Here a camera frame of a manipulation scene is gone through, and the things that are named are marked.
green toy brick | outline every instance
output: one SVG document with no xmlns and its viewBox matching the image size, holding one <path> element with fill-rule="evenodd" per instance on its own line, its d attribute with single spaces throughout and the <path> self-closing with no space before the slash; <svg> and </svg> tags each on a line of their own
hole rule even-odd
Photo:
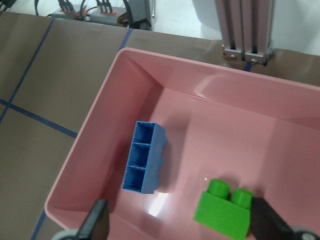
<svg viewBox="0 0 320 240">
<path fill-rule="evenodd" d="M 200 197 L 193 219 L 234 240 L 244 240 L 250 226 L 253 193 L 238 188 L 228 200 L 229 191 L 226 182 L 212 179 Z"/>
</svg>

pink plastic bin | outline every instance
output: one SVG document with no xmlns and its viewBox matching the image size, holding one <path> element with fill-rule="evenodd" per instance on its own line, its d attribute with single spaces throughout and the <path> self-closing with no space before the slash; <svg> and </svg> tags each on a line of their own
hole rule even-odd
<svg viewBox="0 0 320 240">
<path fill-rule="evenodd" d="M 136 121 L 166 129 L 154 194 L 121 188 Z M 110 240 L 228 239 L 193 220 L 212 178 L 263 196 L 289 225 L 319 234 L 320 87 L 125 48 L 45 212 L 78 228 L 95 200 L 108 198 Z"/>
</svg>

blue block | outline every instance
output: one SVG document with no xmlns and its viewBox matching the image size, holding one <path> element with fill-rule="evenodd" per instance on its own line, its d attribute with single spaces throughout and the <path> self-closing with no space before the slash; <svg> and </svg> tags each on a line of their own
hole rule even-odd
<svg viewBox="0 0 320 240">
<path fill-rule="evenodd" d="M 158 172 L 164 162 L 162 151 L 167 144 L 165 132 L 155 122 L 136 122 L 122 189 L 153 194 L 158 188 Z"/>
</svg>

black cable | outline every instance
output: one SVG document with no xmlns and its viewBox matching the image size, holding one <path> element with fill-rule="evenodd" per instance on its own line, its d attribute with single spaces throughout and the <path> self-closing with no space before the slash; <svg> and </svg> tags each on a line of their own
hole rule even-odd
<svg viewBox="0 0 320 240">
<path fill-rule="evenodd" d="M 86 0 L 82 0 L 81 5 L 80 5 L 80 18 L 81 18 L 81 21 L 85 20 L 84 16 L 82 15 L 82 9 L 84 8 L 85 1 Z"/>
<path fill-rule="evenodd" d="M 35 15 L 37 15 L 37 16 L 39 16 L 39 13 L 38 13 L 38 3 L 39 3 L 39 0 L 34 0 Z"/>
<path fill-rule="evenodd" d="M 1 10 L 1 12 L 5 12 L 7 9 L 11 8 L 13 6 L 13 4 L 15 4 L 16 0 L 2 0 L 0 1 L 1 5 L 0 8 L 2 6 L 5 6 L 3 10 Z"/>
<path fill-rule="evenodd" d="M 110 14 L 110 13 L 113 12 L 112 11 L 112 6 L 111 6 L 109 0 L 102 0 L 102 6 L 104 6 L 106 13 Z"/>
<path fill-rule="evenodd" d="M 96 0 L 96 5 L 98 6 L 98 8 L 100 8 L 101 13 L 105 11 L 103 8 L 103 4 L 99 0 Z"/>
<path fill-rule="evenodd" d="M 92 9 L 97 9 L 98 8 L 98 6 L 93 6 L 93 7 L 90 7 L 87 11 L 85 11 L 86 13 L 88 13 L 90 10 L 92 10 Z"/>
<path fill-rule="evenodd" d="M 58 2 L 59 2 L 59 6 L 60 6 L 61 10 L 64 11 L 64 10 L 65 10 L 65 3 L 64 3 L 64 1 L 63 1 L 63 0 L 58 0 Z"/>
<path fill-rule="evenodd" d="M 74 6 L 72 5 L 72 3 L 69 2 L 69 0 L 66 0 L 66 4 L 69 7 L 70 12 L 72 12 L 74 10 Z"/>
<path fill-rule="evenodd" d="M 133 24 L 134 24 L 134 19 L 133 19 L 133 17 L 132 17 L 132 12 L 131 12 L 130 5 L 129 5 L 129 3 L 128 3 L 127 0 L 123 0 L 123 3 L 124 3 L 124 6 L 125 6 L 125 8 L 126 8 L 126 11 L 127 11 L 127 13 L 128 13 L 129 28 L 132 29 L 132 28 L 133 28 Z"/>
</svg>

